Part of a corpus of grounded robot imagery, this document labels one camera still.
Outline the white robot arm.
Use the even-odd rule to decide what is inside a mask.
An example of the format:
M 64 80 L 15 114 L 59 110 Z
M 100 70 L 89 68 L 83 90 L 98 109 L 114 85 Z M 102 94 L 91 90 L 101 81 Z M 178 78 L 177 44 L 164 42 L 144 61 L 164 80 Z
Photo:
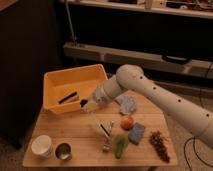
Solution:
M 103 106 L 128 90 L 145 96 L 194 137 L 213 149 L 213 113 L 150 81 L 137 65 L 125 64 L 87 97 Z

